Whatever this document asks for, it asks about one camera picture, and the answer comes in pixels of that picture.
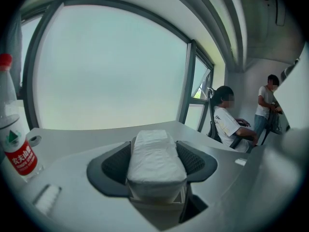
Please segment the hair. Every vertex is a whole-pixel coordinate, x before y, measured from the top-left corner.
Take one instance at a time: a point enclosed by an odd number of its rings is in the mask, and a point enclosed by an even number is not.
[[[275,75],[269,75],[267,81],[269,81],[269,80],[272,80],[272,84],[273,84],[273,85],[279,86],[279,83],[280,83],[280,82],[279,82],[279,79],[278,79],[277,76],[275,76]]]
[[[215,91],[214,96],[212,98],[213,105],[216,106],[216,105],[221,104],[222,101],[228,101],[230,95],[234,95],[234,92],[230,87],[228,86],[219,87]]]

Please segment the red bottle cap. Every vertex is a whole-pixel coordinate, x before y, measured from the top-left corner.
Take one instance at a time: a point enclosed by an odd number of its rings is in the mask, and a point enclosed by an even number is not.
[[[0,54],[0,71],[7,71],[11,68],[12,56],[7,53]]]

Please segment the red label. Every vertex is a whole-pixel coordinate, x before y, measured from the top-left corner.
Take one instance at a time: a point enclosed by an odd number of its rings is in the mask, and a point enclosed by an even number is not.
[[[27,140],[15,152],[4,152],[20,175],[28,175],[38,163],[38,159]]]

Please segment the person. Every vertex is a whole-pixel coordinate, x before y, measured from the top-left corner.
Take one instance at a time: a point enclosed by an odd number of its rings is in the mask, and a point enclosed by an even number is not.
[[[279,86],[279,79],[275,75],[268,76],[267,85],[261,86],[258,95],[258,105],[254,116],[254,131],[256,132],[257,139],[261,136],[268,118],[269,111],[279,112],[282,111],[280,107],[276,108],[278,105],[274,98],[273,92]]]
[[[234,119],[227,111],[227,108],[233,106],[234,103],[233,90],[228,86],[221,86],[216,90],[212,100],[214,105],[214,122],[222,143],[230,146],[236,138],[234,133],[238,136],[252,136],[254,138],[252,144],[243,139],[235,148],[240,152],[247,152],[249,149],[252,149],[257,143],[256,132],[240,126],[238,122],[242,122],[246,126],[250,126],[250,124],[242,118]]]

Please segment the glass panel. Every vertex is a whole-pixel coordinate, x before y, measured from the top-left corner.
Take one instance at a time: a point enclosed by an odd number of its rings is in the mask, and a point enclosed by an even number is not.
[[[21,33],[22,33],[23,38],[22,38],[22,50],[21,50],[20,82],[23,81],[24,64],[25,64],[25,59],[26,59],[26,54],[28,51],[29,43],[34,33],[34,30],[36,29],[41,18],[42,16],[37,17],[29,22],[26,22],[21,27]]]
[[[206,67],[206,65],[200,60],[198,57],[195,58],[195,71],[194,71],[194,79],[192,85],[192,93],[191,96],[194,97],[196,92],[198,91],[202,82],[205,81],[207,75],[210,73],[210,69]]]
[[[204,110],[204,105],[190,104],[188,109],[187,118],[185,119],[185,125],[197,130],[201,116]]]
[[[202,92],[202,85],[198,88],[197,93],[195,94],[194,98],[200,99]]]
[[[176,120],[187,44],[140,15],[64,7],[34,75],[41,127],[92,130]]]

